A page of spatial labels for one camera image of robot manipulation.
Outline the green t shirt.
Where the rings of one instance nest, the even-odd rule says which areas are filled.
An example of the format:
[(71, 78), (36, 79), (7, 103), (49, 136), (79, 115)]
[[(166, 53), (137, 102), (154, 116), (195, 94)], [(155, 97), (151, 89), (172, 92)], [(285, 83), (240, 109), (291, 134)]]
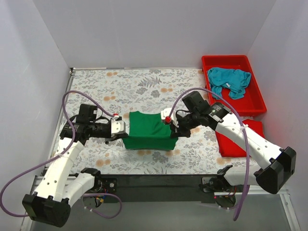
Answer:
[(171, 129), (162, 122), (159, 113), (129, 113), (129, 134), (123, 139), (126, 149), (170, 151), (177, 141), (178, 138), (171, 137)]

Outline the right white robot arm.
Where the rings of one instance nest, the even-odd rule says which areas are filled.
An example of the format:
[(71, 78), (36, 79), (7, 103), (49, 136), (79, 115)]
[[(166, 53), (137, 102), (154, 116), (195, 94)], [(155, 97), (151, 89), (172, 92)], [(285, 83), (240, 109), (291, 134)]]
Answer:
[(226, 101), (209, 104), (199, 93), (200, 88), (192, 88), (182, 93), (177, 100), (186, 106), (185, 116), (180, 116), (175, 108), (161, 111), (161, 120), (169, 124), (172, 137), (190, 137), (191, 129), (198, 126), (209, 127), (222, 134), (246, 152), (246, 159), (254, 159), (258, 166), (252, 173), (249, 167), (243, 170), (227, 166), (216, 174), (220, 190), (229, 191), (234, 186), (260, 186), (271, 194), (277, 194), (295, 172), (296, 151), (291, 147), (281, 148), (244, 124), (236, 110)]

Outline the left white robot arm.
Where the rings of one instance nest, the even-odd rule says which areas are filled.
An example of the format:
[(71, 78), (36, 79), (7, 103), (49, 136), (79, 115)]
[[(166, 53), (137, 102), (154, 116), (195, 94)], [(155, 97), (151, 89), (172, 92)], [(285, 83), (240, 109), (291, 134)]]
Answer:
[(79, 113), (65, 123), (58, 142), (56, 160), (51, 161), (37, 188), (26, 194), (22, 204), (33, 221), (62, 227), (68, 220), (71, 207), (84, 194), (98, 199), (116, 191), (117, 180), (105, 178), (95, 168), (84, 168), (67, 183), (76, 158), (90, 138), (103, 138), (105, 143), (128, 136), (121, 116), (97, 117), (98, 107), (82, 104)]

